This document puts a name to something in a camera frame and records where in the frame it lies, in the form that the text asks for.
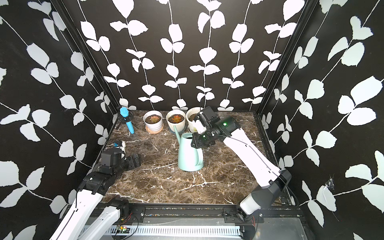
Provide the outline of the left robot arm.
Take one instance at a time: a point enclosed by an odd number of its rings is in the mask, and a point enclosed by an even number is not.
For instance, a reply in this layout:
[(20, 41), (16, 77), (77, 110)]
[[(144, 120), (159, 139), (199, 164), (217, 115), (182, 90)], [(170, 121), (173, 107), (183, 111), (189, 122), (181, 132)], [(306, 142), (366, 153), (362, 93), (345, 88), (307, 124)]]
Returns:
[(107, 203), (100, 215), (89, 227), (84, 227), (94, 209), (109, 188), (124, 172), (134, 170), (142, 164), (139, 154), (126, 156), (118, 148), (107, 149), (101, 154), (97, 171), (89, 173), (78, 187), (74, 203), (51, 236), (52, 240), (99, 240), (113, 226), (131, 220), (140, 222), (139, 214), (130, 209), (128, 200), (114, 198)]

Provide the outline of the mint green watering can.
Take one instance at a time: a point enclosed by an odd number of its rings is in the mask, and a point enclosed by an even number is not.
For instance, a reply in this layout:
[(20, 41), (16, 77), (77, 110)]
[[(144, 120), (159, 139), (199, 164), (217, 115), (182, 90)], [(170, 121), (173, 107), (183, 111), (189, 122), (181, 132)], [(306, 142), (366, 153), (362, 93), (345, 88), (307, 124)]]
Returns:
[(181, 136), (174, 127), (178, 142), (178, 167), (186, 172), (194, 172), (203, 168), (203, 151), (202, 149), (196, 149), (191, 146), (193, 141), (192, 133), (184, 133)]

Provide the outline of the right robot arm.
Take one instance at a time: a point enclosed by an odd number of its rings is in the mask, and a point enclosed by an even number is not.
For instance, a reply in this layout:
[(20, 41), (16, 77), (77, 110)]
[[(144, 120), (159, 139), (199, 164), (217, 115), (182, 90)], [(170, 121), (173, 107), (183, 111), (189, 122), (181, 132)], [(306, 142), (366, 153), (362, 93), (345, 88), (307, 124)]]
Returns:
[(239, 220), (244, 222), (255, 211), (270, 207), (292, 179), (288, 170), (280, 170), (261, 153), (234, 118), (205, 120), (199, 115), (194, 125), (197, 132), (193, 134), (192, 147), (207, 147), (221, 140), (243, 161), (258, 183), (237, 205)]

